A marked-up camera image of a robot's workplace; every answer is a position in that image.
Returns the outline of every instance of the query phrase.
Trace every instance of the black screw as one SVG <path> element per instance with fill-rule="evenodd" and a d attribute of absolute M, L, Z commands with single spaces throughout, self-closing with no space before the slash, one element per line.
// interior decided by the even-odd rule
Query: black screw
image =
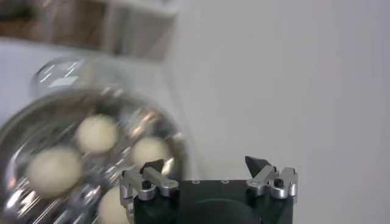
<path fill-rule="evenodd" d="M 148 180 L 142 181 L 142 189 L 149 189 L 152 187 L 152 183 Z"/>
<path fill-rule="evenodd" d="M 274 179 L 274 185 L 277 188 L 282 188 L 285 185 L 285 183 L 282 179 L 276 178 L 276 179 Z"/>

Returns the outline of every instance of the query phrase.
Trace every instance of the dough ball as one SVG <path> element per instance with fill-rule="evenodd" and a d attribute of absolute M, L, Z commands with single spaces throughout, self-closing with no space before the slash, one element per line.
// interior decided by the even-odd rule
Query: dough ball
<path fill-rule="evenodd" d="M 71 148 L 54 147 L 38 153 L 27 167 L 30 186 L 44 198 L 59 196 L 80 179 L 80 156 Z"/>
<path fill-rule="evenodd" d="M 170 156 L 169 147 L 164 140 L 156 137 L 146 137 L 134 145 L 133 162 L 141 167 L 146 162 L 167 159 Z"/>
<path fill-rule="evenodd" d="M 77 129 L 77 140 L 84 152 L 101 154 L 109 151 L 118 140 L 118 126 L 109 116 L 87 117 Z"/>
<path fill-rule="evenodd" d="M 103 224 L 129 224 L 126 210 L 121 205 L 119 186 L 111 188 L 99 203 L 99 216 Z"/>

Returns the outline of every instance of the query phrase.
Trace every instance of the clear glass bowl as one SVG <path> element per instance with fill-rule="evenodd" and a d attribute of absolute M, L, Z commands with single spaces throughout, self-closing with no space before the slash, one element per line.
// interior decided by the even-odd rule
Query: clear glass bowl
<path fill-rule="evenodd" d="M 129 87 L 124 74 L 108 60 L 80 56 L 51 60 L 34 75 L 31 84 L 35 97 L 66 88 L 128 91 Z"/>

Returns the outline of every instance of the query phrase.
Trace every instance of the white ball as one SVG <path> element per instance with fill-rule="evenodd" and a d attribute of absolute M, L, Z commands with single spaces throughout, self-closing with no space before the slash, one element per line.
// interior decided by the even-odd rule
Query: white ball
<path fill-rule="evenodd" d="M 99 216 L 103 224 L 129 224 L 126 210 L 121 205 L 119 186 L 111 188 L 99 203 Z"/>
<path fill-rule="evenodd" d="M 54 147 L 38 153 L 26 172 L 30 186 L 43 198 L 71 189 L 82 175 L 80 156 L 71 148 Z"/>
<path fill-rule="evenodd" d="M 156 137 L 146 137 L 134 145 L 132 160 L 136 166 L 141 167 L 146 162 L 168 159 L 169 156 L 169 147 L 164 140 Z"/>
<path fill-rule="evenodd" d="M 118 140 L 118 126 L 105 115 L 87 117 L 77 129 L 81 150 L 92 154 L 108 152 Z"/>

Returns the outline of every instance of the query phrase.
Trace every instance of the white wall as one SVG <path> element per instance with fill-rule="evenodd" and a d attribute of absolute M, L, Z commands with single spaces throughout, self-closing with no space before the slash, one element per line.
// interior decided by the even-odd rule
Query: white wall
<path fill-rule="evenodd" d="M 167 58 L 203 178 L 296 167 L 296 223 L 388 223 L 390 1 L 182 0 Z"/>

